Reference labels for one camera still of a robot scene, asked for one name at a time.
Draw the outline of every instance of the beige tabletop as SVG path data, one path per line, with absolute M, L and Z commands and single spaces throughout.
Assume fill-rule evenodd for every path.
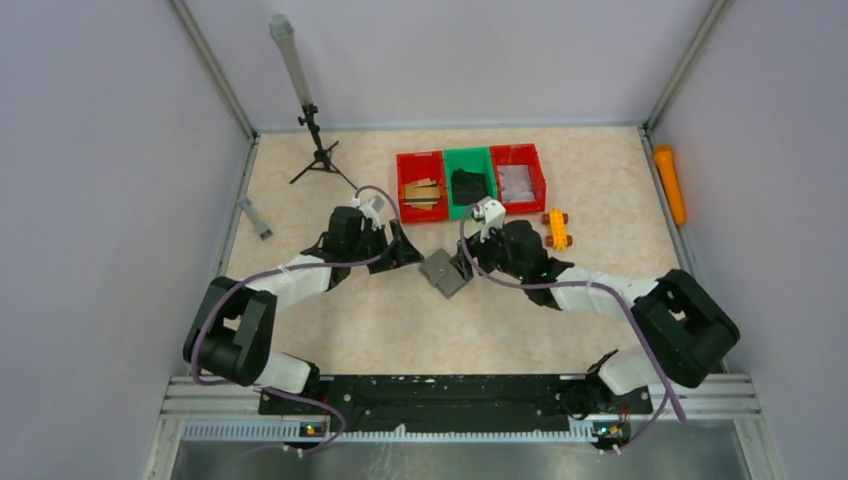
M 548 184 L 547 206 L 569 214 L 574 245 L 552 254 L 607 273 L 657 277 L 677 266 L 635 127 L 323 132 L 339 140 L 334 161 L 358 185 L 397 192 L 395 155 L 473 146 L 535 143 Z M 262 135 L 248 196 L 274 235 L 261 241 L 242 214 L 228 276 L 243 278 L 287 263 L 312 246 L 351 187 L 309 172 L 307 133 Z M 384 220 L 391 214 L 383 212 Z M 542 235 L 540 215 L 527 218 Z M 455 252 L 459 223 L 405 225 L 425 256 Z M 417 266 L 368 275 L 366 268 L 328 293 L 278 315 L 273 347 L 335 374 L 583 372 L 601 355 L 636 344 L 630 327 L 583 312 L 538 307 L 525 295 L 474 280 L 450 300 Z

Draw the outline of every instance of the black tripod stand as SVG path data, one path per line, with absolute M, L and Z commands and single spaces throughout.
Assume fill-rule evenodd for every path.
M 336 145 L 339 144 L 338 140 L 333 142 L 333 144 L 330 145 L 330 148 L 327 148 L 327 149 L 325 149 L 324 146 L 322 145 L 321 136 L 318 134 L 318 132 L 321 131 L 321 127 L 319 127 L 315 123 L 315 114 L 316 113 L 318 113 L 318 107 L 316 107 L 314 104 L 310 103 L 309 105 L 303 106 L 303 115 L 304 116 L 303 117 L 297 117 L 297 121 L 300 122 L 301 125 L 305 124 L 309 127 L 309 133 L 312 134 L 312 141 L 315 142 L 315 147 L 317 148 L 317 150 L 315 150 L 315 159 L 312 160 L 312 163 L 307 165 L 306 168 L 301 170 L 300 173 L 298 173 L 294 178 L 292 178 L 292 180 L 289 182 L 289 184 L 296 182 L 300 177 L 303 176 L 304 173 L 306 173 L 310 170 L 316 170 L 316 171 L 319 171 L 319 172 L 328 172 L 328 173 L 335 173 L 337 175 L 341 175 L 341 177 L 344 178 L 347 181 L 347 183 L 350 184 L 351 187 L 356 189 L 357 188 L 356 185 L 354 185 L 354 183 L 351 182 L 350 179 L 347 178 L 345 176 L 345 174 L 342 173 L 341 170 L 339 170 L 339 167 L 337 167 L 333 164 L 333 161 L 332 161 L 333 149 L 336 148 Z

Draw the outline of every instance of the gray wall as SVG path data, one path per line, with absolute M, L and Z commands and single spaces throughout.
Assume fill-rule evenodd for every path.
M 0 4 L 0 478 L 137 478 L 246 151 L 167 4 Z
M 328 127 L 641 122 L 711 0 L 189 0 L 258 129 L 299 128 L 294 25 Z
M 736 2 L 658 132 L 793 478 L 844 478 L 848 4 Z

